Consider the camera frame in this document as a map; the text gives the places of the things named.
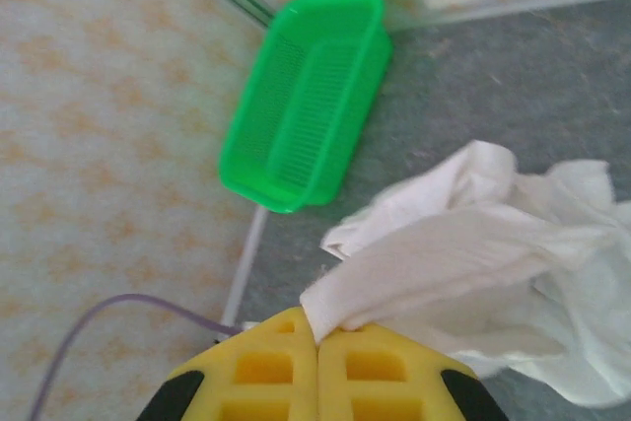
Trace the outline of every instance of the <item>yellow robot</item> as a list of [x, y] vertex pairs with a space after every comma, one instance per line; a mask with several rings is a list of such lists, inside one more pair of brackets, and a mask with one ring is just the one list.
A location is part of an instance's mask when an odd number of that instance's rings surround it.
[[316, 346], [300, 308], [173, 371], [138, 421], [508, 421], [465, 365], [384, 327]]

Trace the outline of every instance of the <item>white cloth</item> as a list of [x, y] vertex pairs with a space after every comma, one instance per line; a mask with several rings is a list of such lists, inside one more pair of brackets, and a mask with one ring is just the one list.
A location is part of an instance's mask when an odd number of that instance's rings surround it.
[[301, 303], [317, 341], [378, 321], [481, 377], [511, 367], [609, 405], [631, 394], [630, 230], [606, 163], [519, 175], [472, 142], [330, 230], [344, 261]]

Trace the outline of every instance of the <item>green plastic basket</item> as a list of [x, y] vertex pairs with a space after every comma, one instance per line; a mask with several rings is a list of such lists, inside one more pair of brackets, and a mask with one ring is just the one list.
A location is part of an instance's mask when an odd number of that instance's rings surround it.
[[286, 5], [224, 144], [224, 185], [275, 212], [335, 197], [389, 60], [383, 15], [383, 0]]

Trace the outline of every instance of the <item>floor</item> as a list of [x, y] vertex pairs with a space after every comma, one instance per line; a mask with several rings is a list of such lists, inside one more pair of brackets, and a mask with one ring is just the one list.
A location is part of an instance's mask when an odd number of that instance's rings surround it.
[[[337, 262], [318, 247], [326, 229], [472, 139], [510, 148], [523, 173], [565, 159], [607, 160], [618, 199], [631, 198], [629, 25], [631, 0], [614, 0], [395, 35], [392, 65], [339, 197], [269, 217], [240, 319], [296, 306]], [[631, 417], [631, 403], [579, 408], [510, 371], [486, 384], [512, 421]]]

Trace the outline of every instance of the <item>wire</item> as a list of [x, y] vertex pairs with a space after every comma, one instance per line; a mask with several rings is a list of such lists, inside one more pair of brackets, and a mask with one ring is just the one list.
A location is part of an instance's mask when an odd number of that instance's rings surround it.
[[157, 306], [172, 313], [176, 313], [177, 315], [180, 315], [192, 322], [195, 322], [197, 325], [210, 330], [214, 330], [216, 332], [221, 332], [226, 335], [237, 335], [239, 332], [241, 332], [239, 329], [220, 324], [219, 322], [215, 322], [214, 320], [198, 315], [181, 306], [175, 305], [173, 303], [170, 303], [169, 301], [163, 300], [162, 298], [157, 298], [155, 296], [142, 295], [138, 293], [128, 293], [107, 298], [106, 300], [94, 305], [91, 309], [87, 310], [81, 317], [79, 317], [79, 319], [77, 319], [75, 324], [71, 327], [66, 336], [63, 338], [61, 344], [59, 344], [59, 347], [55, 351], [55, 355], [52, 357], [50, 365], [48, 365], [45, 375], [41, 380], [41, 384], [39, 385], [39, 389], [37, 390], [33, 406], [31, 407], [31, 411], [29, 413], [29, 417], [27, 418], [28, 421], [39, 420], [46, 400], [50, 395], [52, 384], [55, 380], [55, 377], [57, 376], [57, 373], [59, 372], [59, 368], [61, 367], [61, 364], [67, 356], [68, 349], [77, 338], [77, 335], [79, 335], [79, 332], [81, 332], [81, 330], [83, 330], [88, 322], [90, 322], [98, 313], [100, 313], [105, 308], [117, 303], [124, 303], [128, 301], [137, 301], [140, 303]]

